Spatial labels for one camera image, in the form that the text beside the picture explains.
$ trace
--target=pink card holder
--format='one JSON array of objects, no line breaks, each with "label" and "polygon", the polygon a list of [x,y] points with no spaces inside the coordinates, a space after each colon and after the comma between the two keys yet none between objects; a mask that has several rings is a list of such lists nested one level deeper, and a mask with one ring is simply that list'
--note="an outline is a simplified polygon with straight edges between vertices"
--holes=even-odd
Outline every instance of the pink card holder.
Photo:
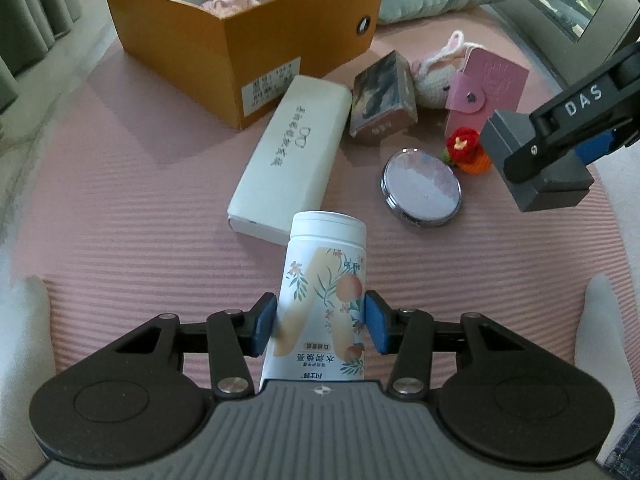
[{"label": "pink card holder", "polygon": [[450,84],[445,135],[460,126],[481,131],[495,110],[516,111],[529,70],[489,52],[473,48]]}]

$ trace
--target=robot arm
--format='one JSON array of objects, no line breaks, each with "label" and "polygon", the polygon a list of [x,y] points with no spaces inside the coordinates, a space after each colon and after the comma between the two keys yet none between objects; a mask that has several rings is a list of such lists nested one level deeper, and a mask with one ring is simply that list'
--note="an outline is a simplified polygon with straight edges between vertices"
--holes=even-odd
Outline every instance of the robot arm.
[{"label": "robot arm", "polygon": [[639,107],[635,43],[529,115],[494,112],[480,142],[521,211],[575,206],[587,164],[638,140]]},{"label": "robot arm", "polygon": [[617,53],[602,67],[529,115],[534,138],[504,161],[504,176],[522,184],[585,141],[611,132],[600,155],[638,140],[640,44]]}]

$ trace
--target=pink striped mat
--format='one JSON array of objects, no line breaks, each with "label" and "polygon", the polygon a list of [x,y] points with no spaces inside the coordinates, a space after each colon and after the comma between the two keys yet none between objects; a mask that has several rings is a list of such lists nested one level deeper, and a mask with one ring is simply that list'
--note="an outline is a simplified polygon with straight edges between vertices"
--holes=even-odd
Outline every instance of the pink striped mat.
[{"label": "pink striped mat", "polygon": [[[409,60],[470,41],[529,66],[480,9],[379,31],[372,50],[331,79],[353,77],[393,48]],[[550,97],[532,73],[522,101]],[[395,307],[437,319],[482,312],[571,361],[587,280],[604,271],[623,309],[626,347],[640,379],[640,330],[616,220],[600,184],[577,208],[521,214],[498,174],[461,176],[463,207],[449,224],[418,229],[396,219],[380,195],[385,161],[399,148],[441,150],[440,112],[425,112],[380,149],[344,142],[324,208],[368,227],[367,285]],[[284,248],[236,235],[226,206],[267,119],[235,132],[114,44],[74,96],[39,169],[24,211],[15,274],[39,274],[52,304],[52,338],[63,369],[161,312],[184,322],[248,308],[276,291]],[[393,357],[367,346],[366,374],[386,378]],[[261,362],[251,360],[254,377]],[[201,358],[187,372],[207,381]],[[454,370],[439,358],[434,383]]]}]

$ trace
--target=peach illustration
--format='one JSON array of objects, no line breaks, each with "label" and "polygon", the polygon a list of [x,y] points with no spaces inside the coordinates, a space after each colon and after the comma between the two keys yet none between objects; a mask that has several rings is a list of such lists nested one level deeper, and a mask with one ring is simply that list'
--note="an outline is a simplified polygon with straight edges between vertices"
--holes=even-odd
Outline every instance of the peach illustration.
[{"label": "peach illustration", "polygon": [[357,301],[362,295],[362,282],[355,274],[347,272],[335,284],[335,295],[342,303]]},{"label": "peach illustration", "polygon": [[348,347],[344,351],[344,362],[348,364],[353,360],[359,359],[363,351],[364,349],[359,344],[355,344],[353,346]]}]

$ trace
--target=orange crochet item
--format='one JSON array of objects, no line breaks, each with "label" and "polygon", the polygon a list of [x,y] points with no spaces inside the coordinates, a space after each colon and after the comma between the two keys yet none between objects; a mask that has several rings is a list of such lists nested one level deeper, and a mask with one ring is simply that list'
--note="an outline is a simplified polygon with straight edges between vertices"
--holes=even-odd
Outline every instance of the orange crochet item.
[{"label": "orange crochet item", "polygon": [[489,158],[489,155],[487,155],[486,152],[482,150],[480,153],[478,153],[478,156],[476,156],[476,160],[472,163],[458,162],[456,165],[465,173],[479,175],[481,173],[489,171],[491,169],[492,162]]}]

